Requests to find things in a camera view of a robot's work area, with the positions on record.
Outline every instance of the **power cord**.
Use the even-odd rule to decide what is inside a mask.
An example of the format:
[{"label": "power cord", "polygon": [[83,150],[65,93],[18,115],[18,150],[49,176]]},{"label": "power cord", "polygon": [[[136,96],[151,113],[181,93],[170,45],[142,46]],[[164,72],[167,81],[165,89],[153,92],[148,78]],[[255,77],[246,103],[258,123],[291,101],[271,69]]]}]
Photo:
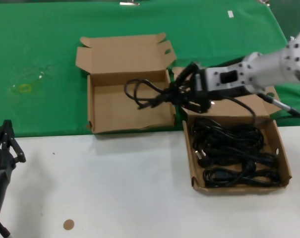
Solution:
[{"label": "power cord", "polygon": [[[252,124],[223,127],[210,118],[196,118],[190,127],[194,137],[193,149],[199,166],[205,168],[206,187],[231,187],[237,184],[251,186],[278,186],[281,182],[277,158],[261,152],[264,136]],[[270,169],[256,170],[256,163]],[[241,172],[214,167],[241,164]]]}]

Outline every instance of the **white table surface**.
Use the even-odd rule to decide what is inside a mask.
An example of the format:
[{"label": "white table surface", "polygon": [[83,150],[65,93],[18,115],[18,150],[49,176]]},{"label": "white table surface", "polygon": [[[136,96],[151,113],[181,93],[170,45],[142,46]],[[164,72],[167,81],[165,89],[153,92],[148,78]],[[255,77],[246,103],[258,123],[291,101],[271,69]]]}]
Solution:
[{"label": "white table surface", "polygon": [[183,132],[20,138],[0,221],[15,238],[300,238],[300,127],[280,132],[290,185],[231,196],[191,188]]}]

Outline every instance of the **cardboard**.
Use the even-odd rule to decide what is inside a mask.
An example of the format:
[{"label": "cardboard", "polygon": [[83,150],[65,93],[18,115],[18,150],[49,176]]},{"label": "cardboard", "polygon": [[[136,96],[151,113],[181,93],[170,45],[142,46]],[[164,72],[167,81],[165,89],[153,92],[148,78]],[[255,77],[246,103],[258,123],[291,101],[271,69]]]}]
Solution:
[{"label": "cardboard", "polygon": [[[173,68],[175,77],[181,72],[182,68]],[[266,93],[273,93],[275,99],[279,99],[274,87],[269,87]],[[207,188],[205,187],[205,182],[203,180],[204,168],[200,167],[197,163],[197,156],[192,148],[193,138],[189,134],[188,126],[197,117],[208,117],[216,122],[220,123],[222,126],[232,126],[241,123],[250,123],[252,121],[252,115],[248,110],[241,107],[240,105],[229,101],[215,101],[215,104],[211,109],[204,114],[197,114],[192,111],[185,110],[187,113],[187,121],[183,121],[184,135],[187,147],[188,164],[190,171],[190,180],[192,187],[197,191],[204,192],[216,192],[216,193],[254,193],[254,192],[270,192],[286,187],[292,178],[291,170],[288,164],[288,159],[284,150],[284,146],[278,131],[278,127],[275,121],[270,120],[270,115],[279,110],[279,108],[266,103],[256,95],[249,95],[238,97],[241,102],[247,104],[251,107],[257,115],[257,123],[261,129],[265,146],[263,152],[268,152],[276,154],[279,160],[278,172],[281,176],[282,183],[279,187],[252,187],[240,184],[235,187],[223,187],[223,188]],[[257,164],[258,169],[265,168],[264,165]],[[241,171],[241,165],[230,166],[229,169]]]},{"label": "cardboard", "polygon": [[[202,173],[204,168],[200,167],[197,163],[197,156],[192,148],[193,138],[188,132],[188,126],[194,121],[196,117],[203,117],[203,115],[188,115],[188,121],[183,121],[183,128],[185,134],[185,141],[187,147],[188,164],[190,171],[190,180],[192,187],[197,191],[205,192],[221,192],[221,193],[252,193],[252,192],[271,192],[281,188],[285,188],[289,184],[289,180],[292,178],[291,170],[289,167],[288,159],[284,150],[284,146],[278,131],[278,127],[273,120],[268,120],[269,116],[258,116],[257,120],[267,120],[267,122],[262,123],[259,128],[264,135],[265,146],[263,152],[268,152],[275,154],[279,161],[278,172],[281,176],[281,186],[279,187],[253,187],[240,184],[235,187],[223,187],[223,188],[207,188],[205,187],[205,182],[203,180]],[[207,116],[214,119],[223,126],[232,126],[241,123],[250,123],[251,116],[241,117],[239,115],[233,116]],[[228,167],[231,170],[241,171],[240,165],[233,165]],[[264,165],[257,164],[257,169],[265,168]]]},{"label": "cardboard", "polygon": [[[157,35],[87,38],[77,48],[76,65],[90,73],[87,80],[88,121],[93,133],[173,126],[175,110],[169,103],[137,109],[124,93],[130,79],[144,78],[159,88],[169,85],[166,68],[176,59],[165,33]],[[138,96],[152,98],[153,89],[142,85]]]}]

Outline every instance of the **cardboard box flap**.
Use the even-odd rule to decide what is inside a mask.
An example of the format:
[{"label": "cardboard box flap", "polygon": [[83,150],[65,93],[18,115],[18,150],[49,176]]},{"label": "cardboard box flap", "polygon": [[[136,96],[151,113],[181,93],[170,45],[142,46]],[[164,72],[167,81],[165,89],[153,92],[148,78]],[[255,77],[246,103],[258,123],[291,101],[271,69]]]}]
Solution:
[{"label": "cardboard box flap", "polygon": [[141,72],[166,69],[176,59],[165,33],[104,38],[81,37],[76,65],[88,73]]},{"label": "cardboard box flap", "polygon": [[[183,67],[174,67],[173,68],[174,78],[176,78],[183,69],[184,69]],[[267,87],[265,93],[269,94],[269,96],[271,97],[274,97],[274,99],[276,100],[280,100],[274,87]],[[263,101],[256,95],[237,97],[237,99],[243,102],[244,104],[246,104],[247,106],[249,106],[250,108],[252,108],[257,116],[269,116],[280,110],[280,108]],[[185,111],[188,115],[198,115],[197,113],[194,113],[189,110],[185,110]],[[214,104],[211,106],[208,112],[200,115],[245,117],[245,116],[250,116],[251,114],[247,109],[243,108],[237,103],[234,103],[229,100],[221,100],[221,101],[214,101]]]}]

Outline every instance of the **cardboard box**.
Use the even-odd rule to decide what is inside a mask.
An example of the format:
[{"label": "cardboard box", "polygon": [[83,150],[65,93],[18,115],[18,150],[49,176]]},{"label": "cardboard box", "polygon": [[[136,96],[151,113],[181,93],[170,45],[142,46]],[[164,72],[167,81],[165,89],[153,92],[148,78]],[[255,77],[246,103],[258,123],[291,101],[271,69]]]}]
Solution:
[{"label": "cardboard box", "polygon": [[[173,69],[175,77],[180,73],[181,69]],[[275,99],[279,99],[274,87],[269,87],[267,93],[273,93]],[[204,168],[200,167],[197,163],[197,156],[192,148],[193,138],[189,134],[188,127],[197,117],[208,117],[222,126],[233,126],[241,123],[250,123],[252,121],[252,115],[248,110],[240,105],[229,101],[215,101],[215,104],[211,109],[204,114],[197,114],[188,110],[187,121],[183,121],[183,128],[186,140],[188,164],[190,170],[191,185],[195,190],[205,192],[221,192],[221,193],[252,193],[252,192],[270,192],[286,187],[289,184],[289,180],[292,178],[288,159],[284,150],[284,146],[278,131],[278,127],[273,120],[270,119],[270,115],[279,110],[274,105],[268,104],[256,95],[249,95],[238,97],[238,100],[242,101],[249,107],[251,107],[257,115],[257,122],[266,120],[267,122],[260,124],[259,128],[264,135],[265,146],[263,152],[275,154],[279,161],[278,172],[281,176],[281,186],[279,187],[252,187],[247,185],[237,185],[235,187],[223,187],[223,188],[207,188],[203,179]],[[263,169],[265,166],[257,164],[257,169]],[[241,165],[230,166],[229,169],[241,171]]]},{"label": "cardboard box", "polygon": [[[76,65],[88,76],[88,121],[93,133],[173,126],[175,109],[170,103],[137,109],[124,93],[130,79],[148,79],[159,88],[169,85],[166,68],[176,59],[165,33],[158,35],[87,38],[77,48]],[[139,96],[153,98],[153,89],[142,85]]]}]

